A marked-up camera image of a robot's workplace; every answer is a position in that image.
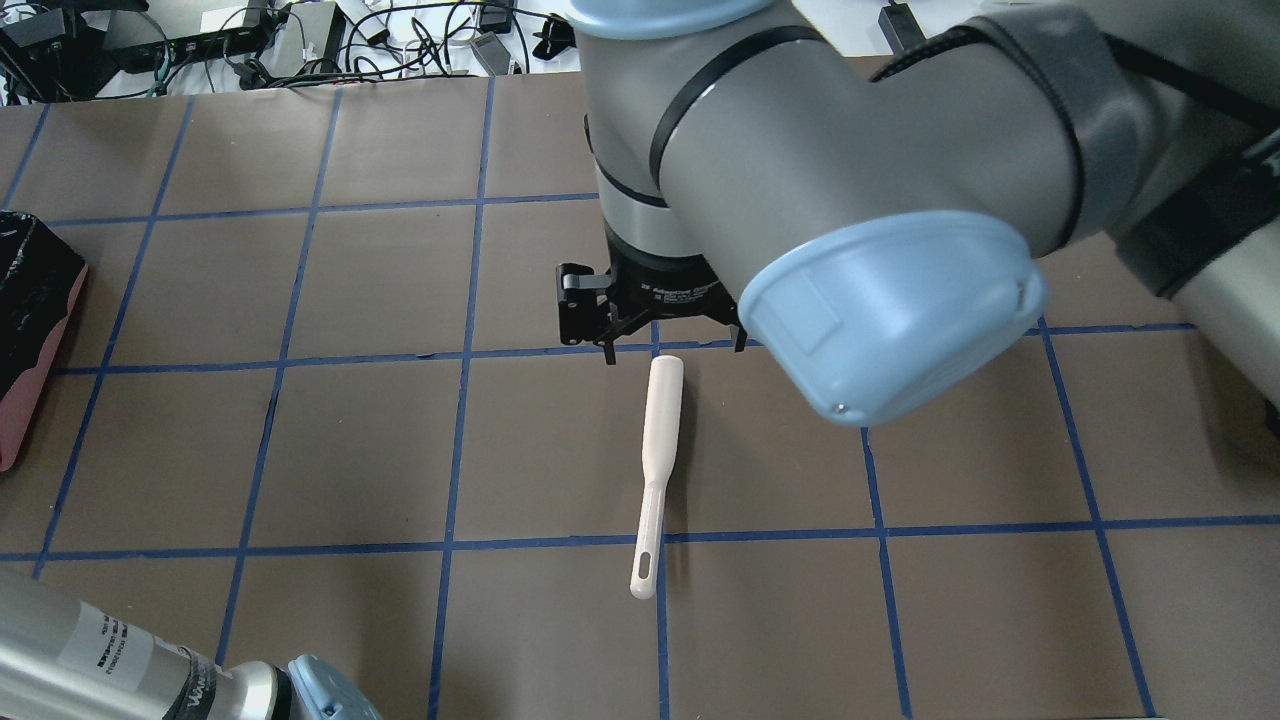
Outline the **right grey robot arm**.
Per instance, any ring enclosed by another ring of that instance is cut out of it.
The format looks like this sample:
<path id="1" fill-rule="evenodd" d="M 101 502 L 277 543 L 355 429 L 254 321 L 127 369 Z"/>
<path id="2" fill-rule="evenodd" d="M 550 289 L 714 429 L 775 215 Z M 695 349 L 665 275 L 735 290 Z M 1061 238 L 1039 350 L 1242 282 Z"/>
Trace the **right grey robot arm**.
<path id="1" fill-rule="evenodd" d="M 929 402 L 1110 234 L 1277 400 L 1277 4 L 1030 1 L 860 77 L 790 1 L 571 1 L 611 269 L 561 338 L 760 341 L 831 421 Z"/>

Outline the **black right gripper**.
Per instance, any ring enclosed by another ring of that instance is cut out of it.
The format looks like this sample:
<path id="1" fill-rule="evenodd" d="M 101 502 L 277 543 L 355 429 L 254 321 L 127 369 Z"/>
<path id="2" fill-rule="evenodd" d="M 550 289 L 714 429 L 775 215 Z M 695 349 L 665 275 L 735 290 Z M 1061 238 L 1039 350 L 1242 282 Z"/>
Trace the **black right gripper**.
<path id="1" fill-rule="evenodd" d="M 666 319 L 704 316 L 731 329 L 733 350 L 748 346 L 737 301 L 701 255 L 662 256 L 635 249 L 605 227 L 609 268 L 562 263 L 556 268 L 559 342 L 591 345 L 616 364 L 617 340 Z"/>

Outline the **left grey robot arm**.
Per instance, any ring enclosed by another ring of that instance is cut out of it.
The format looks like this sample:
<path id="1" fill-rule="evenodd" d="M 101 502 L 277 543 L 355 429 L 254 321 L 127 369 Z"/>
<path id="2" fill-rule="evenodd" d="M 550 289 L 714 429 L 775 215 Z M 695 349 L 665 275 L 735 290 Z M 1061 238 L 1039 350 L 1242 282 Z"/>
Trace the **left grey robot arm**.
<path id="1" fill-rule="evenodd" d="M 223 667 L 31 577 L 1 574 L 5 719 L 376 719 L 348 678 L 303 653 Z"/>

